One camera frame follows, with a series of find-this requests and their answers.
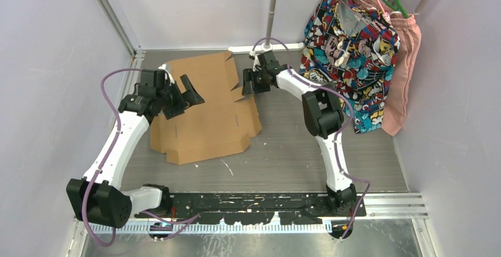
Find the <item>cardboard box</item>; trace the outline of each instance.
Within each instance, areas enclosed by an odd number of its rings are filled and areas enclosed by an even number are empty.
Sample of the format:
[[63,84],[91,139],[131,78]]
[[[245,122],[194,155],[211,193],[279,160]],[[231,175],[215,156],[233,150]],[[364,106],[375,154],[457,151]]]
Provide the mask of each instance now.
[[151,125],[151,148],[165,153],[167,161],[175,164],[245,151],[251,138],[261,131],[261,123],[254,96],[244,99],[242,88],[235,88],[238,74],[231,53],[168,63],[174,80],[180,81],[179,77],[187,74],[205,103],[169,120],[157,116]]

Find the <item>colorful shirt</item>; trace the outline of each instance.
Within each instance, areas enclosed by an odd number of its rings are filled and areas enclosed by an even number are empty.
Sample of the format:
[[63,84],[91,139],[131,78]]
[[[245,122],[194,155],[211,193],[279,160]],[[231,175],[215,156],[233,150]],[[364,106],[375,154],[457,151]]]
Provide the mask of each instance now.
[[322,0],[304,34],[301,74],[335,83],[354,109],[355,133],[381,128],[400,45],[383,12],[360,9],[352,0]]

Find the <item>pink garment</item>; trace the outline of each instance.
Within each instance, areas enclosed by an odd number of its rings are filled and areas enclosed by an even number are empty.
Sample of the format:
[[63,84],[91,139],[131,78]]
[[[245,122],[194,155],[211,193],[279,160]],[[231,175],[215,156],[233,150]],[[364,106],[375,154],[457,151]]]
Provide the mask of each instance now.
[[[359,6],[379,9],[377,0],[354,1]],[[383,7],[388,12],[393,12],[385,4],[383,4]],[[400,37],[400,48],[397,54],[395,71],[393,71],[393,77],[390,81],[388,96],[385,99],[382,128],[386,133],[395,136],[404,125],[404,120],[407,117],[406,106],[409,82],[411,81],[412,70],[421,44],[421,30],[416,24],[414,15],[411,14],[407,19],[403,18],[401,14],[393,14],[391,15],[391,24]]]

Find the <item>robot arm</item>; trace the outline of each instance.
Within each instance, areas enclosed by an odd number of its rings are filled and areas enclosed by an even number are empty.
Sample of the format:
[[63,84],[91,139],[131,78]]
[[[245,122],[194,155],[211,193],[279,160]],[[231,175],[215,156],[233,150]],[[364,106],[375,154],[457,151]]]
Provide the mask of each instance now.
[[[131,215],[144,210],[168,212],[172,201],[168,187],[146,184],[140,189],[120,191],[125,168],[139,139],[153,118],[163,112],[167,119],[184,113],[184,110],[204,100],[193,89],[186,75],[181,76],[186,92],[181,93],[177,83],[166,70],[143,70],[137,93],[122,99],[118,111],[121,120],[120,135],[92,185],[87,202],[90,223],[120,228]],[[85,172],[82,179],[71,179],[66,192],[77,219],[82,220],[82,203],[85,189],[99,167],[118,131],[115,126],[101,153]]]
[[[355,187],[352,180],[341,173],[334,151],[334,144],[336,144],[340,166],[347,174],[341,134],[334,142],[334,135],[344,121],[339,99],[319,89],[318,84],[301,77],[297,72],[287,70],[287,65],[280,66],[272,51],[259,54],[255,63],[259,63],[257,67],[260,69],[243,71],[242,93],[247,95],[253,91],[254,93],[267,92],[273,85],[301,100],[306,127],[317,140],[326,166],[326,188],[330,207],[333,210],[341,208],[344,210],[354,205],[357,199]],[[326,86],[334,89],[332,84],[326,84]]]

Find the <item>gray wall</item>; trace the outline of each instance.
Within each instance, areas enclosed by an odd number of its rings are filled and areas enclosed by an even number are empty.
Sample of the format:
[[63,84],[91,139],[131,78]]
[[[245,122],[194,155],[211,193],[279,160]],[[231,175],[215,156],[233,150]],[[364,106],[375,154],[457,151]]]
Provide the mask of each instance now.
[[[403,0],[410,11],[419,0]],[[396,136],[443,256],[499,256],[500,0],[430,0]]]
[[[130,56],[96,0],[0,0],[0,256],[64,256],[65,187],[108,136]],[[108,91],[118,99],[123,76]]]
[[[269,0],[110,0],[144,49],[226,48],[265,36]],[[319,0],[277,0],[272,35],[303,40]]]

